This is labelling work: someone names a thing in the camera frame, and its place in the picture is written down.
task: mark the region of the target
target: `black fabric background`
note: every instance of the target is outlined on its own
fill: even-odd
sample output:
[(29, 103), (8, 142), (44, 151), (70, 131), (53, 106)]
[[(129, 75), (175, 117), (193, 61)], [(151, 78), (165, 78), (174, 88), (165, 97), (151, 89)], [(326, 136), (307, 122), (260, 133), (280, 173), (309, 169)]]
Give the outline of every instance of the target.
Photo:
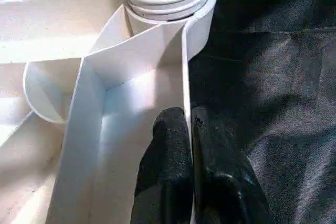
[(218, 0), (190, 62), (192, 106), (222, 116), (274, 223), (336, 223), (336, 0)]

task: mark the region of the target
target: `round cup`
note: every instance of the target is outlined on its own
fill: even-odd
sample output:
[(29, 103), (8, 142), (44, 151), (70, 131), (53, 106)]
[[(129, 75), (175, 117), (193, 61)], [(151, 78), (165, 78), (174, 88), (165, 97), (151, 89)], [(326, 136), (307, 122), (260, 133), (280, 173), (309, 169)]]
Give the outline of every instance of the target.
[(77, 58), (26, 64), (24, 94), (30, 108), (40, 118), (66, 124), (79, 65)]

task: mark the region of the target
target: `white plastic tray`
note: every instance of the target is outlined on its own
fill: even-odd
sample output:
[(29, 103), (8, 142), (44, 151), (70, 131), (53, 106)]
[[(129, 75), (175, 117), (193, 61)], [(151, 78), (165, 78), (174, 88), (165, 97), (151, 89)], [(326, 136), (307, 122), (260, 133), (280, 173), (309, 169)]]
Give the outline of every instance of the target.
[(0, 1), (0, 76), (19, 73), (0, 79), (12, 101), (0, 109), (19, 108), (0, 145), (0, 223), (129, 223), (156, 116), (179, 106), (190, 125), (187, 61), (207, 41), (215, 1), (169, 23), (123, 0)]

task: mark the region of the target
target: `gray fabric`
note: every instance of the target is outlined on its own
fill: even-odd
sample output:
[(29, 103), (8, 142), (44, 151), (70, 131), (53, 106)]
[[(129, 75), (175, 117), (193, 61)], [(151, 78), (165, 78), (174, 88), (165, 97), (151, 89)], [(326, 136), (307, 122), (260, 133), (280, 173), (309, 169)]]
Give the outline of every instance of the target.
[(222, 116), (274, 223), (336, 222), (335, 49), (335, 29), (222, 34), (190, 62), (193, 107)]

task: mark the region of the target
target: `white plastic surface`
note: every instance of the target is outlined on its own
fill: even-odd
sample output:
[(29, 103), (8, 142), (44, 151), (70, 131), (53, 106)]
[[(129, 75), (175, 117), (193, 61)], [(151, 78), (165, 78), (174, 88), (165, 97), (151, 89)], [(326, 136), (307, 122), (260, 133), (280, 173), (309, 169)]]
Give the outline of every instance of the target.
[[(42, 224), (45, 219), (46, 224), (129, 223), (139, 162), (152, 139), (155, 118), (163, 109), (180, 106), (190, 126), (187, 61), (207, 41), (215, 1), (207, 0), (192, 17), (175, 22), (140, 17), (122, 5), (123, 0), (0, 2), (6, 29), (10, 24), (22, 26), (14, 27), (13, 34), (0, 31), (0, 44), (4, 45), (0, 63), (19, 62), (0, 65), (3, 80), (14, 77), (12, 84), (0, 83), (0, 99), (19, 101), (12, 107), (1, 100), (0, 110), (15, 108), (19, 112), (0, 117), (0, 127), (15, 121), (11, 125), (14, 133), (0, 145), (0, 152), (7, 146), (4, 150), (9, 153), (12, 142), (15, 146), (22, 143), (19, 151), (26, 150), (23, 157), (34, 154), (32, 160), (36, 161), (10, 161), (31, 168), (25, 169), (27, 180), (20, 180), (11, 191), (18, 199), (15, 207), (11, 207), (11, 195), (0, 196), (0, 206), (6, 209), (0, 210), (0, 223)], [(16, 23), (4, 8), (12, 6), (18, 10), (13, 16)], [(90, 14), (97, 14), (96, 19)], [(34, 15), (40, 19), (34, 21)], [(81, 40), (84, 34), (92, 35), (90, 42)], [(18, 49), (11, 55), (13, 42)], [(60, 45), (65, 45), (62, 52), (57, 49)], [(30, 108), (33, 112), (25, 118)], [(59, 170), (64, 132), (55, 125), (66, 129)], [(0, 166), (2, 162), (5, 159), (0, 156)], [(19, 170), (15, 176), (21, 176)], [(0, 192), (6, 190), (1, 183), (7, 178), (11, 176), (3, 179), (0, 174)], [(23, 191), (27, 194), (20, 198)]]
[(30, 62), (23, 77), (30, 108), (42, 119), (65, 124), (75, 88), (80, 59)]
[[(33, 223), (44, 223), (46, 212), (39, 209), (49, 205), (53, 183), (47, 180), (55, 177), (62, 139), (61, 131), (30, 113), (0, 146), (1, 223), (18, 223), (19, 215), (25, 216), (21, 223), (30, 223), (27, 213), (21, 213), (25, 207), (30, 209), (28, 214), (35, 213), (34, 218), (40, 219)], [(36, 195), (44, 184), (44, 191)], [(39, 205), (32, 205), (31, 200)]]

